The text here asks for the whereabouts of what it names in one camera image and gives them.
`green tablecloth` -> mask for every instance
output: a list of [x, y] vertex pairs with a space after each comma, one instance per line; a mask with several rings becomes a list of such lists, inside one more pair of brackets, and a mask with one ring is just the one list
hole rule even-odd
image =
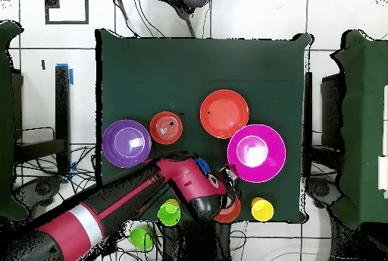
[[343, 68], [345, 163], [339, 186], [344, 197], [333, 212], [348, 226], [388, 222], [388, 199], [378, 190], [378, 156], [383, 153], [384, 86], [388, 85], [388, 42], [370, 41], [353, 30], [334, 55]]
[[[267, 124], [286, 144], [286, 163], [272, 180], [242, 181], [240, 220], [254, 221], [251, 201], [264, 197], [274, 205], [274, 222], [305, 220], [300, 206], [300, 165], [304, 50], [308, 34], [289, 40], [134, 39], [100, 30], [102, 38], [102, 130], [119, 119], [133, 119], [149, 129], [162, 111], [180, 116], [183, 134], [172, 145], [152, 141], [151, 156], [173, 150], [199, 154], [211, 169], [227, 162], [228, 140], [209, 135], [201, 126], [199, 108], [219, 89], [241, 94], [249, 106], [249, 124]], [[120, 172], [104, 156], [102, 179]], [[156, 220], [161, 197], [142, 219]]]

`red bowl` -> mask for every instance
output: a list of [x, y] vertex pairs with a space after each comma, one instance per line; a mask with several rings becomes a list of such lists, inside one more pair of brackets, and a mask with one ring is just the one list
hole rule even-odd
[[237, 219], [240, 211], [241, 202], [238, 197], [235, 197], [234, 203], [229, 208], [222, 209], [220, 213], [214, 217], [214, 220], [220, 223], [231, 223]]
[[152, 138], [163, 145], [175, 143], [182, 134], [182, 130], [182, 121], [172, 112], [156, 114], [149, 125]]
[[248, 105], [232, 90], [217, 90], [203, 101], [199, 112], [203, 128], [216, 138], [231, 138], [248, 124]]

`desk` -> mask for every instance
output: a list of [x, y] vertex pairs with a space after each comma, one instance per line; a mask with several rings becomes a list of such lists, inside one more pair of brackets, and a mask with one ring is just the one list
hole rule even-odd
[[345, 143], [339, 187], [344, 193], [332, 207], [350, 227], [363, 222], [388, 223], [388, 199], [378, 190], [378, 156], [383, 153], [384, 86], [388, 85], [388, 42], [370, 41], [359, 31], [345, 35], [335, 58], [343, 67], [342, 102]]
[[[114, 121], [133, 119], [149, 129], [162, 111], [180, 116], [181, 138], [172, 145], [152, 141], [150, 156], [169, 150], [196, 152], [211, 169], [227, 162], [229, 140], [209, 135], [199, 120], [205, 97], [219, 89], [241, 94], [249, 106], [249, 124], [267, 124], [286, 144], [286, 163], [272, 180], [252, 184], [241, 181], [242, 210], [237, 221], [255, 221], [254, 197], [274, 205], [273, 222], [300, 223], [300, 170], [304, 51], [311, 42], [302, 34], [294, 40], [152, 39], [120, 38], [98, 30], [102, 54], [102, 132]], [[102, 157], [102, 180], [121, 171]], [[157, 220], [168, 191], [141, 219]]]

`plastic cup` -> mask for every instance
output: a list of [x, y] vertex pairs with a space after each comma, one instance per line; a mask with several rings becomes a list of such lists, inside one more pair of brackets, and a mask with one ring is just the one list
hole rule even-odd
[[161, 223], [168, 227], [174, 226], [180, 220], [180, 207], [178, 201], [169, 199], [163, 203], [158, 212]]
[[253, 199], [251, 207], [253, 217], [260, 222], [269, 221], [274, 216], [274, 207], [262, 197]]
[[130, 242], [136, 248], [139, 248], [142, 250], [150, 249], [152, 247], [152, 237], [153, 237], [152, 230], [147, 225], [134, 228], [130, 232]]

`chair wheel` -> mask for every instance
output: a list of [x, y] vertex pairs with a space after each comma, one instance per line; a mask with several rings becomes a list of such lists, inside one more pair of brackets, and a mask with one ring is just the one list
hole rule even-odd
[[320, 202], [320, 201], [318, 201], [318, 200], [314, 200], [314, 205], [315, 205], [317, 208], [319, 208], [319, 209], [324, 209], [324, 208], [326, 208], [326, 206], [325, 206], [322, 202]]
[[43, 206], [43, 207], [47, 207], [47, 206], [49, 206], [50, 204], [52, 204], [53, 202], [54, 202], [54, 197], [50, 197], [50, 198], [47, 199], [46, 201], [41, 202], [39, 205], [40, 205], [40, 206]]

